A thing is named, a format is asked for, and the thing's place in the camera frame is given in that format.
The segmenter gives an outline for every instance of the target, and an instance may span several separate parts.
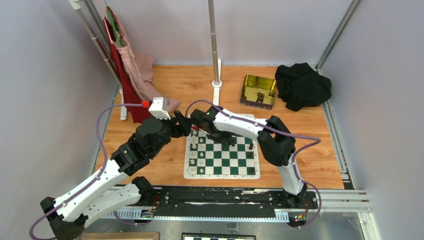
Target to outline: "white square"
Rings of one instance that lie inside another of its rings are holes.
[[[198,144],[199,138],[197,136],[192,136],[191,139],[190,139],[190,143],[191,144]]]
[[[197,160],[197,166],[198,167],[204,167],[204,166],[206,166],[206,160],[205,159],[198,159]]]
[[[223,159],[229,159],[230,158],[230,152],[229,151],[222,151],[221,156]]]
[[[213,150],[214,150],[215,152],[222,151],[222,145],[221,145],[221,144],[214,144],[214,145],[213,145]]]
[[[229,151],[230,152],[237,152],[237,144],[235,144],[234,146],[229,146]]]
[[[247,175],[248,174],[248,168],[245,166],[239,166],[238,167],[238,175]]]
[[[223,166],[222,167],[222,174],[223,175],[230,175],[230,167],[229,166]]]
[[[197,159],[198,151],[190,151],[190,158]]]
[[[188,174],[198,174],[198,167],[197,166],[188,167]]]
[[[198,136],[199,136],[199,137],[206,137],[206,132],[205,132],[205,131],[203,131],[203,130],[201,130],[201,129],[199,129],[199,134],[198,134]]]
[[[197,144],[198,151],[206,151],[206,144],[205,143],[199,143]]]
[[[213,144],[214,143],[214,140],[209,139],[209,138],[206,138],[206,143],[207,144]]]
[[[223,160],[222,159],[214,159],[213,160],[213,166],[214,167],[221,167],[223,165]]]
[[[238,136],[237,137],[237,144],[245,144],[245,137],[244,136]]]
[[[246,159],[246,167],[254,167],[255,160],[254,159]]]
[[[214,174],[214,167],[213,166],[206,166],[204,168],[204,174]]]
[[[213,151],[206,151],[204,153],[204,155],[205,155],[206,159],[213,159],[214,158],[214,152]]]
[[[246,159],[246,152],[245,151],[239,151],[237,152],[238,159]]]
[[[230,167],[238,167],[239,166],[239,160],[238,159],[230,159],[229,160],[229,166]]]

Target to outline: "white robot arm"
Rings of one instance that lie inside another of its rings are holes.
[[[219,143],[232,144],[233,134],[257,141],[264,158],[278,168],[286,201],[293,208],[303,204],[307,186],[295,173],[297,165],[292,161],[295,139],[280,134],[272,136],[269,131],[290,133],[278,117],[249,118],[219,106],[212,106],[207,112],[195,109],[190,117],[175,111],[171,117],[165,111],[164,101],[165,98],[153,99],[149,108],[153,117],[137,127],[128,142],[121,145],[101,169],[64,195],[46,197],[40,203],[44,213],[56,209],[47,219],[58,240],[78,237],[97,219],[121,207],[150,203],[153,187],[144,177],[136,177],[118,191],[102,194],[148,165],[171,138],[188,136],[193,125]]]

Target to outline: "white bracket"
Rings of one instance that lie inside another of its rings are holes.
[[[80,0],[68,0],[69,4],[74,10],[78,10],[81,8]]]
[[[106,194],[91,203],[82,212],[83,215],[88,216],[84,223],[84,228],[117,209],[137,203],[141,198],[139,191],[135,184],[129,183],[122,189]]]
[[[124,103],[124,92],[122,91],[122,88],[119,89],[119,93],[120,93],[120,102],[123,104]],[[125,106],[120,107],[120,119],[122,121],[128,119],[128,110]]]
[[[214,105],[220,104],[220,89],[223,87],[223,81],[221,81],[221,59],[219,58],[218,58],[218,79],[219,79],[218,83],[215,83],[215,81],[212,82],[212,87],[213,87],[212,103]]]

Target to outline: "wooden floor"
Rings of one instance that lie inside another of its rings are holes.
[[[155,66],[154,86],[165,97],[181,101],[179,110],[184,114],[187,106],[195,100],[207,99],[212,101],[214,79],[211,66]],[[336,161],[333,145],[330,139],[323,110],[319,107],[307,107],[298,112],[285,107],[285,103],[277,98],[272,111],[241,106],[239,103],[243,79],[246,74],[266,78],[274,78],[276,67],[252,66],[223,66],[221,79],[223,88],[220,94],[219,105],[239,114],[254,114],[256,118],[269,118],[278,116],[288,129],[295,134],[309,135],[321,138],[322,142],[304,150],[297,156],[297,163],[302,177],[315,184],[318,188],[342,189],[343,182]],[[195,108],[206,111],[209,105],[198,103]],[[107,153],[114,152],[121,144],[125,143],[134,133],[139,124],[134,124],[131,119],[120,120],[120,109],[115,108],[108,125],[104,143]],[[307,144],[308,140],[297,139],[296,148]],[[275,166],[269,164],[260,153],[260,179],[185,179],[186,138],[173,139],[166,145],[158,156],[150,160],[150,164],[139,170],[123,183],[129,183],[134,177],[145,176],[152,185],[172,186],[215,186],[215,187],[269,187],[280,188],[283,182]],[[103,153],[100,153],[96,165],[98,169],[103,164]]]

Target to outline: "red connector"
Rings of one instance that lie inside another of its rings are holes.
[[[150,102],[149,101],[142,101],[141,104],[143,104],[143,108],[147,109],[150,107]]]

